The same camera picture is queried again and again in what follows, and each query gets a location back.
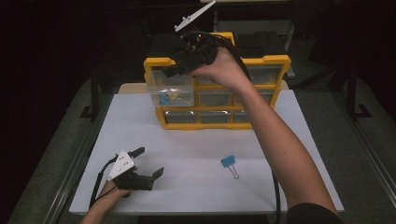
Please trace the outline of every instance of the black sleeve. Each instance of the black sleeve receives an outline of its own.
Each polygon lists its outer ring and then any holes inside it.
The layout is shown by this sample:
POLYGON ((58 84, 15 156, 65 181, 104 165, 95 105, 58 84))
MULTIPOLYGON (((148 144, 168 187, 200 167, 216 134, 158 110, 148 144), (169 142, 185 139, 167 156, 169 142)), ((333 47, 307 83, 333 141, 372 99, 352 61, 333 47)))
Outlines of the black sleeve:
POLYGON ((314 203, 299 203, 289 209, 286 224, 342 224, 339 216, 314 203))

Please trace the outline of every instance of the binder clip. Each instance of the binder clip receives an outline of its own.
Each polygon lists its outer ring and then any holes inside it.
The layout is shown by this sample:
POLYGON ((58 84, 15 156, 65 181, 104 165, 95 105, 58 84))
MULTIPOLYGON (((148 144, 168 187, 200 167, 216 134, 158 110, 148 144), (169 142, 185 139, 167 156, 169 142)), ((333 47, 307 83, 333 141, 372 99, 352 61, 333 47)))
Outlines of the binder clip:
POLYGON ((221 163, 224 167, 228 167, 228 169, 230 169, 234 179, 239 178, 239 174, 236 172, 235 167, 233 167, 233 165, 235 164, 235 157, 233 155, 222 159, 221 163))

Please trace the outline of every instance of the storage organizer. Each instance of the storage organizer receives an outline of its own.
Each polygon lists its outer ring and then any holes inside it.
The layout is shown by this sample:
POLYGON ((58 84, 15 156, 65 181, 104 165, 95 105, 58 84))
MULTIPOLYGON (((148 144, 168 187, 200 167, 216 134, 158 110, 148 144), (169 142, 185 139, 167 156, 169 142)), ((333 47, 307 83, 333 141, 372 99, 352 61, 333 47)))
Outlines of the storage organizer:
MULTIPOLYGON (((290 67, 290 58, 277 35, 260 32, 253 36, 238 36, 238 39, 248 39, 248 43, 235 43, 232 33, 217 35, 229 38, 240 48, 253 85, 263 99, 274 107, 280 83, 290 67)), ((162 72, 164 67, 175 64, 170 57, 183 45, 174 35, 156 35, 144 62, 147 92, 161 125, 165 129, 181 130, 251 128, 244 108, 230 91, 209 78, 185 75, 167 77, 162 72)))

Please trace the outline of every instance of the person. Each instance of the person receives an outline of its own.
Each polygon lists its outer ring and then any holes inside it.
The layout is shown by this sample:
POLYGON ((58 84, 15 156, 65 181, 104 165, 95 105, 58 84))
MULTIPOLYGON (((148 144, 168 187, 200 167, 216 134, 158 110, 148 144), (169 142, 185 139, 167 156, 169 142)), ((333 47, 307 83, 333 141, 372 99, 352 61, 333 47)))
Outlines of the person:
MULTIPOLYGON (((262 99, 227 49, 218 48, 215 61, 196 68, 191 75, 211 78, 241 101, 262 152, 285 192, 289 210, 287 224, 343 223, 308 151, 283 119, 262 99)), ((126 193, 119 189, 108 193, 93 205, 85 220, 92 220, 90 223, 101 220, 126 193)))

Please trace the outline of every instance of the white table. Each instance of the white table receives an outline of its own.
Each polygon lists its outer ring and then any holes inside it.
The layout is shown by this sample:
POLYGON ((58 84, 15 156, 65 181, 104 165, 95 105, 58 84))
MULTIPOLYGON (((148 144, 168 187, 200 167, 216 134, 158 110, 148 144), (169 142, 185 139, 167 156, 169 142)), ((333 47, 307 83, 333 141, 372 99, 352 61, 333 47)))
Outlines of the white table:
MULTIPOLYGON (((336 209, 343 211, 293 91, 279 94, 276 112, 307 147, 336 209)), ((252 130, 164 130, 149 95, 142 93, 115 95, 69 211, 86 213, 97 174, 106 162, 122 149, 138 147, 145 147, 146 152, 134 159, 137 172, 151 175, 164 167, 164 173, 152 191, 137 191, 122 199, 113 211, 116 214, 268 214, 276 210, 271 170, 252 130), (229 155, 235 156, 239 179, 233 179, 220 162, 229 155)), ((286 211, 283 191, 281 204, 286 211)))

